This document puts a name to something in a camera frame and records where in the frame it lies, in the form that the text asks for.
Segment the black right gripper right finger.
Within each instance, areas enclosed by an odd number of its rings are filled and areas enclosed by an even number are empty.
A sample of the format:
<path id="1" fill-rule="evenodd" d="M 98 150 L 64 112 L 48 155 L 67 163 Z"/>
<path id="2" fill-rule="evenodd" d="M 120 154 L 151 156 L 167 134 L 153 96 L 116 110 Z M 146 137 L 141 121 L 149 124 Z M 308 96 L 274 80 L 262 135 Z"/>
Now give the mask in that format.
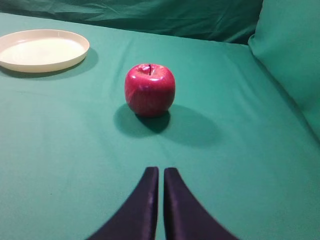
<path id="1" fill-rule="evenodd" d="M 199 203 L 175 167 L 164 170 L 163 220 L 167 240 L 236 240 Z"/>

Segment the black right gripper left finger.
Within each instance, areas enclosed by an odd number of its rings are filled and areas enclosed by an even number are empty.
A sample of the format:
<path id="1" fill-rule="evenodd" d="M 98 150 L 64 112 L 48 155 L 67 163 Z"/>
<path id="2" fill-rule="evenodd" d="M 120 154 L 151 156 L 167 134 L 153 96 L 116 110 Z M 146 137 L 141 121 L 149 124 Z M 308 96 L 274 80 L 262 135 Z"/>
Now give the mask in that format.
<path id="1" fill-rule="evenodd" d="M 122 206 L 89 239 L 153 240 L 157 229 L 158 200 L 159 169 L 147 167 Z"/>

